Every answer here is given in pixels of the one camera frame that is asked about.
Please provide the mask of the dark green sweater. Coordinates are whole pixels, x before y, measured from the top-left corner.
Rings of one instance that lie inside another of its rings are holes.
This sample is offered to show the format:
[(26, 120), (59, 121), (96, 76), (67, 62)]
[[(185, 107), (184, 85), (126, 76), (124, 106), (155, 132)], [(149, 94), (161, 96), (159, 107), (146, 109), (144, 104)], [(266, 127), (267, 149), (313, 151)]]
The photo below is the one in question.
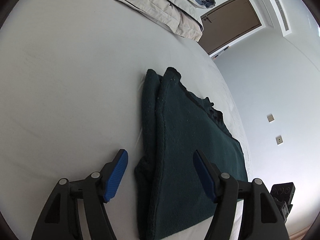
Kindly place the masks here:
[(222, 112), (208, 98), (188, 91), (172, 67), (164, 75), (147, 71), (141, 110), (144, 154), (135, 168), (138, 233), (140, 239), (163, 239), (214, 214), (193, 153), (203, 151), (220, 171), (245, 181), (244, 154)]

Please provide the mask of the white ceiling air vent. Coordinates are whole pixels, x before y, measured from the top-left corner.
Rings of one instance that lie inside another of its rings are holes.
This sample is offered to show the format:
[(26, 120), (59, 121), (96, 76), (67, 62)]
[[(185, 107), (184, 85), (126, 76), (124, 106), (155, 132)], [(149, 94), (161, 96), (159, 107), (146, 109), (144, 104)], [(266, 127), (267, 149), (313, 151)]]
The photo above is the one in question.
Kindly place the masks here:
[(270, 0), (277, 20), (280, 25), (281, 33), (285, 37), (292, 33), (291, 25), (287, 17), (286, 10), (281, 0)]

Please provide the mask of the brown wooden door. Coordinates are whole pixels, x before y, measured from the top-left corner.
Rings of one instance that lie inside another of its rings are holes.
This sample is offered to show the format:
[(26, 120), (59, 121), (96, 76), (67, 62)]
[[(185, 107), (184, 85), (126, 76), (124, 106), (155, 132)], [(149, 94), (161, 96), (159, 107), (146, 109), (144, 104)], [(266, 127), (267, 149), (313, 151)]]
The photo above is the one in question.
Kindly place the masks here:
[(249, 0), (228, 0), (201, 16), (203, 33), (199, 45), (207, 54), (262, 26)]

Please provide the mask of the beige wall switch upper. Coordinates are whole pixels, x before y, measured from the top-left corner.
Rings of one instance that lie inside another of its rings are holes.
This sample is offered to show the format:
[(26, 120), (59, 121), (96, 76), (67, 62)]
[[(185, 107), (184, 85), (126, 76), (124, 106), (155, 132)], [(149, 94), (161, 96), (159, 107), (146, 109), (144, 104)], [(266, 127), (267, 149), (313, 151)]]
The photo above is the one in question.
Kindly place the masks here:
[(268, 122), (273, 122), (274, 121), (274, 117), (272, 114), (267, 116)]

